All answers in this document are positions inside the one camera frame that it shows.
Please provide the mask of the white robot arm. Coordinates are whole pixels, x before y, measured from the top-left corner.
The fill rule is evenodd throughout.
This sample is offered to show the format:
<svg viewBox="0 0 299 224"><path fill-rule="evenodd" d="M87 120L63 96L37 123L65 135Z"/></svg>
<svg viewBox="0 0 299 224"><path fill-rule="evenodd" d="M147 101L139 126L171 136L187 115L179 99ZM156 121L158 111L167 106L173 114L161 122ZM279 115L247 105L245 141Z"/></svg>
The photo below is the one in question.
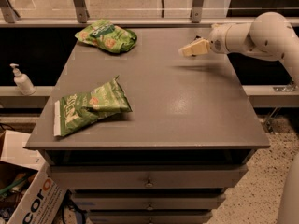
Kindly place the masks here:
<svg viewBox="0 0 299 224"><path fill-rule="evenodd" d="M251 23L214 24L207 38L197 37L178 52L184 57L240 53L264 61L280 61L299 86L299 37L279 13L265 12ZM299 154L287 174L277 224L299 224Z"/></svg>

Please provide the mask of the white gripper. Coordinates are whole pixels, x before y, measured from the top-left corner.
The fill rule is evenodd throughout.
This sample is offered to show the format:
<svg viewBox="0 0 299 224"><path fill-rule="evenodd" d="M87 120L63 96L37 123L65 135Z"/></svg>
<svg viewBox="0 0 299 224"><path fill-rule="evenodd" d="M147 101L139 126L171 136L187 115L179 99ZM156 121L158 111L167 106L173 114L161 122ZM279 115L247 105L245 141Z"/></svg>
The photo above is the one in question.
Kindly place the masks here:
<svg viewBox="0 0 299 224"><path fill-rule="evenodd" d="M215 53L228 54L229 50L226 46L226 36L231 27L231 24L213 24L208 40L202 38L197 42L193 41L180 48L178 52L184 57L208 54L210 49Z"/></svg>

